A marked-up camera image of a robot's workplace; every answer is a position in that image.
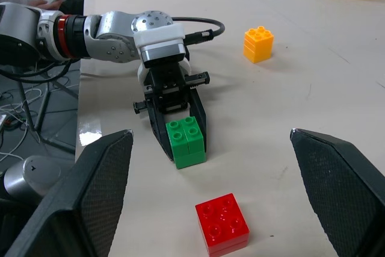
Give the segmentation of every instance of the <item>floor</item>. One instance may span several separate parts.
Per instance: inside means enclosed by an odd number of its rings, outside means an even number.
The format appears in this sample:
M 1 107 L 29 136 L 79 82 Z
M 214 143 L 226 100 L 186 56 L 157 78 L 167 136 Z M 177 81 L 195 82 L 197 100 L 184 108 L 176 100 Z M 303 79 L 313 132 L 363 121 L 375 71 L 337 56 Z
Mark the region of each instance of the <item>floor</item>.
M 71 86 L 70 89 L 76 93 L 78 93 L 79 90 L 79 67 L 80 62 L 72 64 L 69 72 L 65 75 L 65 77 L 62 77 L 58 80 L 61 84 L 65 85 L 66 87 Z M 54 76 L 60 70 L 60 67 L 54 68 L 49 73 L 49 75 Z M 32 85 L 25 84 L 24 87 L 27 91 L 28 88 L 32 87 Z M 40 89 L 44 93 L 45 85 L 34 85 L 34 89 L 36 90 L 33 90 L 26 94 L 27 99 L 32 99 L 38 96 L 40 92 L 37 89 Z M 0 98 L 0 108 L 7 104 L 21 103 L 21 98 L 17 89 L 17 83 L 3 76 L 0 76 L 0 93 L 5 91 L 8 91 L 11 94 L 2 95 L 2 97 Z M 50 91 L 52 91 L 52 93 L 47 105 L 40 137 L 53 137 L 55 140 L 61 141 L 63 143 L 75 147 L 78 100 L 61 90 L 57 90 L 52 85 L 50 85 Z M 35 102 L 29 105 L 30 109 L 33 111 L 31 114 L 32 119 L 34 121 L 36 119 L 37 112 L 39 111 L 42 99 L 43 98 L 40 97 Z M 25 125 L 22 125 L 20 128 L 17 128 L 14 131 L 4 131 L 4 142 L 0 147 L 0 152 L 9 153 L 22 139 L 24 135 L 24 129 Z M 22 158 L 27 158 L 31 155 L 46 155 L 59 158 L 73 159 L 75 161 L 75 156 L 73 154 L 49 146 L 47 144 L 43 144 L 42 142 L 39 143 L 39 136 L 35 132 L 31 132 L 31 130 L 28 130 L 24 141 L 13 152 L 13 154 L 19 155 Z M 6 159 L 0 162 L 0 172 L 3 172 L 9 166 L 12 166 L 18 161 L 18 158 L 14 158 L 11 156 L 6 157 Z

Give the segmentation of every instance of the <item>metal stand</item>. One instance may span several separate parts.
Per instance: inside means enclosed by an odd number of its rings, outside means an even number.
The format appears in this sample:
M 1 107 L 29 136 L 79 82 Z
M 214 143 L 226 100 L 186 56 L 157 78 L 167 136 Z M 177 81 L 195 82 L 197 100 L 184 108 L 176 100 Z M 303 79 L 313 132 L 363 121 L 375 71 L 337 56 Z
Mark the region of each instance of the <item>metal stand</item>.
M 49 78 L 47 73 L 43 73 L 43 74 L 41 74 L 41 76 L 43 78 L 45 78 L 45 79 Z M 60 90 L 68 93 L 73 98 L 78 99 L 78 95 L 76 93 L 74 93 L 73 91 L 69 90 L 67 87 L 63 86 L 59 82 L 52 81 L 51 83 L 56 85 Z M 48 102 L 49 102 L 49 97 L 50 97 L 50 94 L 51 94 L 51 92 L 49 91 L 49 82 L 47 82 L 45 84 L 46 90 L 44 92 L 43 101 L 42 101 L 42 104 L 40 105 L 40 109 L 38 111 L 37 119 L 36 119 L 35 123 L 32 120 L 31 111 L 29 110 L 29 105 L 27 103 L 27 99 L 26 99 L 26 96 L 25 96 L 25 90 L 24 90 L 22 82 L 18 81 L 17 82 L 17 86 L 19 88 L 20 96 L 22 98 L 23 109 L 24 109 L 24 112 L 26 114 L 26 121 L 27 121 L 27 124 L 28 124 L 28 128 L 30 130 L 32 130 L 32 132 L 38 133 L 38 135 L 40 136 L 41 141 L 44 144 L 48 144 L 48 145 L 50 145 L 52 147 L 57 147 L 58 149 L 61 149 L 61 150 L 65 151 L 65 152 L 75 154 L 75 147 L 74 146 L 71 146 L 69 144 L 63 143 L 62 141 L 55 140 L 54 138 L 44 138 L 41 135 L 42 124 L 43 124 L 43 121 L 44 121 L 44 115 L 45 115 L 45 112 L 46 112 L 46 109 L 47 109 L 47 105 L 48 105 Z

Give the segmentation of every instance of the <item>green lego block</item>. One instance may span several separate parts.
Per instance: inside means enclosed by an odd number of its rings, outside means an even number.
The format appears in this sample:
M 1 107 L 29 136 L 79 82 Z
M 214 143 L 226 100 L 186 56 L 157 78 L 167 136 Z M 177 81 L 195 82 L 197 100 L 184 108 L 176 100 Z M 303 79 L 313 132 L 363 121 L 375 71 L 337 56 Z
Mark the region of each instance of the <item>green lego block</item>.
M 174 158 L 175 165 L 177 169 L 182 169 L 185 167 L 193 166 L 200 164 L 206 161 L 206 153 L 204 151 L 191 153 L 187 156 L 180 156 Z
M 171 150 L 173 151 L 174 159 L 179 156 L 189 154 L 188 142 L 183 130 L 182 124 L 179 122 L 166 123 L 168 139 L 170 140 Z
M 180 120 L 183 130 L 185 131 L 188 152 L 197 153 L 205 150 L 205 144 L 203 142 L 203 135 L 200 131 L 199 125 L 195 117 L 187 117 L 186 119 Z

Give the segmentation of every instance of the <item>lego stud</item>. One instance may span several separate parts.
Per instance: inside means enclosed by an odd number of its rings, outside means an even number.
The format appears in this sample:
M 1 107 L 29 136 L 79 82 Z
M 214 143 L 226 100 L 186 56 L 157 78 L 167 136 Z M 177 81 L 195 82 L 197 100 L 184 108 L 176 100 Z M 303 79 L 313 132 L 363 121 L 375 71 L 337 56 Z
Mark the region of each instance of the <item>lego stud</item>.
M 230 227 L 233 233 L 239 230 L 240 228 L 242 228 L 242 226 L 243 226 L 242 219 L 236 217 L 230 220 Z
M 221 227 L 217 224 L 213 224 L 209 226 L 209 234 L 212 239 L 218 238 L 222 233 Z
M 174 141 L 180 141 L 182 139 L 182 134 L 180 132 L 176 132 L 173 134 Z
M 188 125 L 188 126 L 191 126 L 193 123 L 194 123 L 194 118 L 193 117 L 187 117 L 185 119 L 185 123 Z
M 214 207 L 211 205 L 205 205 L 203 206 L 202 211 L 205 217 L 209 217 L 214 213 Z
M 198 134 L 198 130 L 196 128 L 192 128 L 192 129 L 188 130 L 188 133 L 190 135 L 197 135 Z
M 178 127 L 179 127 L 179 123 L 178 122 L 173 121 L 173 122 L 170 123 L 170 128 L 171 129 L 177 129 Z
M 223 200 L 222 202 L 222 209 L 223 211 L 228 211 L 233 208 L 234 202 L 232 199 L 228 198 Z

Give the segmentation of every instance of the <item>red duplo brick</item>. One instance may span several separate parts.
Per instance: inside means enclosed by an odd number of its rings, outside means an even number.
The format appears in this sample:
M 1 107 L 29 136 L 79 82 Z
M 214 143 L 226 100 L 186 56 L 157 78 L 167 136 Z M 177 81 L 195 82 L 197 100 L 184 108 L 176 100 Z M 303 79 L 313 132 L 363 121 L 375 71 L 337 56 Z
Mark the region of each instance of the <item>red duplo brick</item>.
M 233 194 L 198 204 L 196 210 L 210 257 L 246 247 L 250 231 Z

